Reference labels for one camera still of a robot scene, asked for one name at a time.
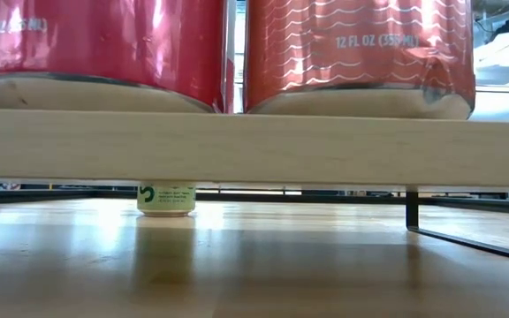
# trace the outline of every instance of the small jar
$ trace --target small jar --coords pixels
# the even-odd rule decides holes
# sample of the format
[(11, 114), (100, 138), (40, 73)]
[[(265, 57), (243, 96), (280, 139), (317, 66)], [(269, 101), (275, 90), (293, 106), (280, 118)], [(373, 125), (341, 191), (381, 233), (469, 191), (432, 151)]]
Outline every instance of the small jar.
[(145, 216), (187, 216), (195, 209), (195, 187), (143, 184), (137, 192), (137, 209)]

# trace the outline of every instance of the red can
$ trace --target red can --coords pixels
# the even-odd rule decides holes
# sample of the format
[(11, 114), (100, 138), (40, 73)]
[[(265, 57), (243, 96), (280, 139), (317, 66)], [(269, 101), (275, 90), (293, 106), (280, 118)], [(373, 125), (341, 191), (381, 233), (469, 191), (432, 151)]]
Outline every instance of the red can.
[(0, 108), (224, 111), (226, 0), (0, 0)]
[(258, 0), (247, 10), (246, 111), (466, 118), (469, 0)]

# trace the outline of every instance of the wooden floor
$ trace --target wooden floor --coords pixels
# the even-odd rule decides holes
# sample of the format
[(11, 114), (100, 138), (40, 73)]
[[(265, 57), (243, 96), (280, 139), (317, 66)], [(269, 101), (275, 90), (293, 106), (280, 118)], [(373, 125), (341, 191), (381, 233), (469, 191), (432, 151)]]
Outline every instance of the wooden floor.
[[(403, 212), (202, 202), (193, 217), (150, 219), (124, 200), (0, 205), (0, 317), (509, 318), (509, 259), (406, 232)], [(422, 216), (509, 246), (509, 215)]]

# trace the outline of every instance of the black metal frame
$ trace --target black metal frame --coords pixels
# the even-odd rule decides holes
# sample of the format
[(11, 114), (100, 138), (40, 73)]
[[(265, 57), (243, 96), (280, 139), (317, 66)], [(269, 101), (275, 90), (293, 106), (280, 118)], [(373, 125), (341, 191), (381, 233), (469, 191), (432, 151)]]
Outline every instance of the black metal frame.
[(37, 201), (55, 201), (72, 199), (89, 199), (94, 197), (93, 191), (87, 190), (19, 190), (0, 191), (0, 204)]
[(509, 257), (509, 248), (493, 246), (467, 238), (455, 237), (437, 231), (424, 230), (420, 227), (420, 198), (417, 192), (406, 192), (406, 227), (408, 231), (426, 235), (435, 239), (472, 247), (484, 252)]

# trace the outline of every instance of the metal leg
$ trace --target metal leg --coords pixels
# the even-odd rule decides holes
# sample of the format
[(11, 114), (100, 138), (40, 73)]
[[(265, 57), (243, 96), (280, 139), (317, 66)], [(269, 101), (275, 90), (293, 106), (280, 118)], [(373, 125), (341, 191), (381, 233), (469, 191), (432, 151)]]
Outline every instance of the metal leg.
[(408, 230), (420, 226), (420, 197), (417, 192), (406, 192), (406, 227)]
[(409, 231), (427, 235), (435, 239), (443, 239), (448, 242), (460, 244), (467, 247), (476, 248), (484, 252), (509, 257), (509, 248), (493, 246), (467, 238), (459, 238), (453, 235), (447, 235), (436, 231), (428, 231), (420, 228), (419, 214), (419, 196), (417, 192), (406, 192), (406, 227)]

